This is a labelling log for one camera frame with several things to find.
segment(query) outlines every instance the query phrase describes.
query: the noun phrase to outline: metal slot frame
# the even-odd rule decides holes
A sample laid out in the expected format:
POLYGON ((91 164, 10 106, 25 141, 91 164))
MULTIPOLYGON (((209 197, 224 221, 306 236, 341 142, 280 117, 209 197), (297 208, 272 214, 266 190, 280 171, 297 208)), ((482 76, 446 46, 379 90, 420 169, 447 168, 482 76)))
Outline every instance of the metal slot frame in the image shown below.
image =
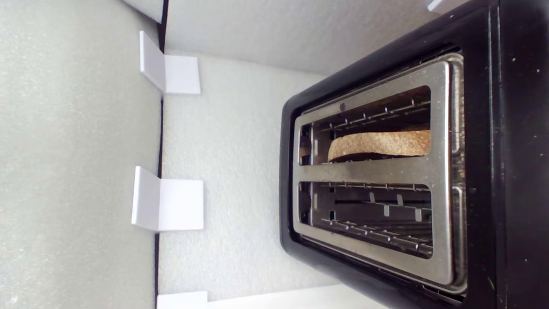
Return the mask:
MULTIPOLYGON (((352 256, 364 257, 365 261, 387 269, 397 269, 400 274, 415 278, 426 284, 459 293, 465 290, 465 272, 461 261, 464 259, 463 242, 454 242, 452 233, 462 231, 463 203, 452 207, 451 164, 452 153, 462 148, 458 115, 462 110, 463 60, 459 54, 447 54, 431 62, 420 65, 401 75, 380 82, 367 89, 355 91, 347 96, 328 102, 321 108, 305 112, 295 121, 293 153, 293 228, 311 240, 328 244, 332 249, 352 252, 352 256), (334 164, 300 165, 299 143, 301 127, 313 124, 339 114, 340 104, 346 110, 382 100, 404 91, 421 86, 431 91, 430 127, 431 150, 424 157, 381 159, 334 164), (456 115, 450 119, 450 113, 456 115), (341 234, 304 224, 299 219, 300 182, 337 182, 372 184, 423 184, 429 187, 432 198, 433 255, 430 259, 407 255, 383 246, 350 238, 341 234)), ((312 147, 312 160, 317 154, 318 145, 312 147)))

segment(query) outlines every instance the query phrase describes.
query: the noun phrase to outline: white foam board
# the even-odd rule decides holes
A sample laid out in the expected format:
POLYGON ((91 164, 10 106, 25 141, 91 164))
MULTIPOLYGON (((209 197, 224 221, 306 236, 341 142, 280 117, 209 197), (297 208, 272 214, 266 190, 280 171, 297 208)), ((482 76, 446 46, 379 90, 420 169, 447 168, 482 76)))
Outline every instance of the white foam board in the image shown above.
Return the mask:
POLYGON ((160 233, 159 292, 212 301, 336 284, 280 244, 282 106, 324 76, 197 56, 202 95, 164 98, 163 178, 205 183, 204 229, 160 233))

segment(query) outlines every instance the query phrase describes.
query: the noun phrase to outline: wire rack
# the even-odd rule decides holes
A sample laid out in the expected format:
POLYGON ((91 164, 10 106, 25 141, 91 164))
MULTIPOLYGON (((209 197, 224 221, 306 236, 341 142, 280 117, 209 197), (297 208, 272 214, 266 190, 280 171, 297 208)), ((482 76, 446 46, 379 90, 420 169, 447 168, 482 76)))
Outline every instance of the wire rack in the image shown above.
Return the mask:
POLYGON ((328 128, 322 129, 321 132, 324 131, 339 131, 339 130, 347 130, 356 128, 360 125, 367 125, 379 121, 388 120, 395 117, 400 117, 403 115, 411 115, 414 113, 418 113, 421 111, 427 111, 429 109, 428 105, 431 104, 431 101, 423 101, 423 102, 415 102, 414 99, 411 100, 411 104, 399 107, 399 108, 388 108, 385 107, 385 110, 381 113, 377 113, 374 115, 366 115, 366 113, 362 113, 362 118, 358 118, 355 120, 349 120, 348 118, 344 119, 343 123, 340 124, 334 124, 330 122, 328 125, 328 128))
POLYGON ((361 238, 411 250, 426 256, 433 254, 433 231, 431 222, 377 221, 351 222, 321 219, 329 229, 349 233, 361 238))

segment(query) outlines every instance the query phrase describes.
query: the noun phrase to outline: white plastic clip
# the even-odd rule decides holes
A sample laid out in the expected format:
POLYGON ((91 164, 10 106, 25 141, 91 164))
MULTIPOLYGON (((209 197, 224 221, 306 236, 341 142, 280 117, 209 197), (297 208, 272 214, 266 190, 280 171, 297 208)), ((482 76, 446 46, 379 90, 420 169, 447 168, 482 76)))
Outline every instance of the white plastic clip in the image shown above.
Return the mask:
POLYGON ((204 228, 204 182, 160 179, 137 166, 132 224, 151 231, 204 228))
POLYGON ((164 55, 145 31, 139 32, 139 69, 162 93, 200 94, 196 57, 164 55))

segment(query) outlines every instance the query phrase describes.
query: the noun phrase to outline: toaster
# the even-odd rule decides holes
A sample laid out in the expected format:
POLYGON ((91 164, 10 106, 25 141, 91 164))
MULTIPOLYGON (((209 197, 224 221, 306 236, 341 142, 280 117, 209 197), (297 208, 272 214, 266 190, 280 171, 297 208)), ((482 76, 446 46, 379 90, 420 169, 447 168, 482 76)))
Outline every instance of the toaster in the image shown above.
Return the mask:
POLYGON ((548 16, 470 1, 292 97, 284 249, 390 308, 540 307, 548 16), (420 126, 427 153, 331 157, 346 136, 420 126))

